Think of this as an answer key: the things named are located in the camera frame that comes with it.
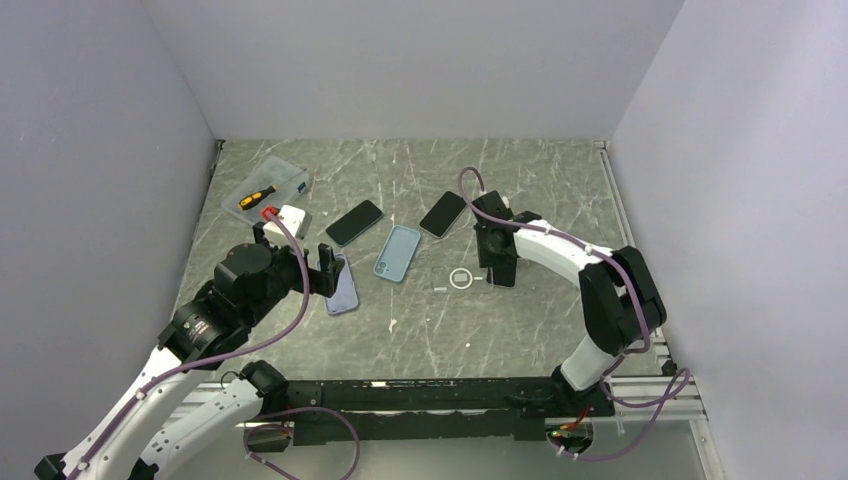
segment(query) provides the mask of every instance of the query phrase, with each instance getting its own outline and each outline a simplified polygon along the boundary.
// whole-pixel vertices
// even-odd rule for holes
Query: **orange and black screwdriver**
[[[271,185],[265,190],[259,190],[258,192],[251,193],[239,201],[239,208],[242,210],[250,210],[251,208],[259,205],[259,202],[268,198],[268,195],[271,195],[276,191],[276,185]]]

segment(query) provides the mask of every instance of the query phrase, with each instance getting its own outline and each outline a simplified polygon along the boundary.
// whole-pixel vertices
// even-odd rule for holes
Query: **black smartphone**
[[[465,210],[465,200],[453,192],[445,192],[427,215],[424,215],[418,226],[430,235],[442,238],[463,210]]]
[[[344,247],[381,218],[383,211],[371,200],[365,200],[327,227],[327,235],[338,246]]]

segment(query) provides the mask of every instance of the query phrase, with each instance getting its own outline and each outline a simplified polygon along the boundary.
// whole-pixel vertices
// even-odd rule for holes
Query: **white ring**
[[[468,285],[463,285],[462,287],[457,286],[456,282],[453,281],[453,274],[456,272],[465,272],[468,274]],[[450,275],[448,275],[448,280],[451,282],[451,286],[453,288],[457,290],[465,290],[466,288],[470,287],[472,283],[474,283],[474,275],[471,275],[471,271],[469,271],[467,268],[459,267],[453,269]]]

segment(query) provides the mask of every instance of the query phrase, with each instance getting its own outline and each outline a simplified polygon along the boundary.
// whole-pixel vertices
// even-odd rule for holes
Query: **white wall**
[[[32,478],[135,378],[213,142],[138,0],[0,2],[0,478]]]
[[[682,3],[144,0],[218,138],[609,138]]]
[[[848,6],[688,0],[613,137],[729,478],[848,478]]]

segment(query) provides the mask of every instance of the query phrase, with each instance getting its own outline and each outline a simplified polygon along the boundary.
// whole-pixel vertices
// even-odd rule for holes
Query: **screwdriver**
[[[250,210],[251,208],[259,205],[259,202],[268,198],[268,195],[277,191],[276,185],[271,185],[265,190],[259,190],[258,192],[253,192],[250,195],[244,197],[239,201],[239,208],[242,210]]]

